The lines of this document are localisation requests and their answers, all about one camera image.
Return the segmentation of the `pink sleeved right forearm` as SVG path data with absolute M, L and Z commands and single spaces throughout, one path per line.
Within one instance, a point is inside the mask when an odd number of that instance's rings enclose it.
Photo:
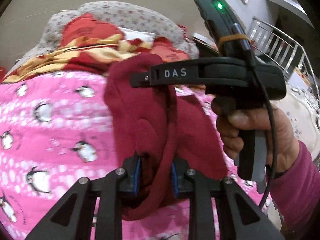
M 299 154 L 293 165 L 275 177 L 271 197 L 285 225 L 297 233 L 306 231 L 319 218 L 319 170 L 303 142 L 299 142 Z

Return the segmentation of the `person's right hand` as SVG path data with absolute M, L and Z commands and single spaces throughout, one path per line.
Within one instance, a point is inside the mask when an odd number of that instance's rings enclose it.
M 239 137 L 241 130 L 262 130 L 266 132 L 268 149 L 266 164 L 272 164 L 272 134 L 267 109 L 257 108 L 234 111 L 229 115 L 225 115 L 217 99 L 213 99 L 211 107 L 217 115 L 216 127 L 223 142 L 223 151 L 229 158 L 235 160 L 244 146 L 243 140 Z M 299 142 L 285 113 L 274 105 L 271 107 L 278 143 L 276 172 L 285 173 L 298 157 Z

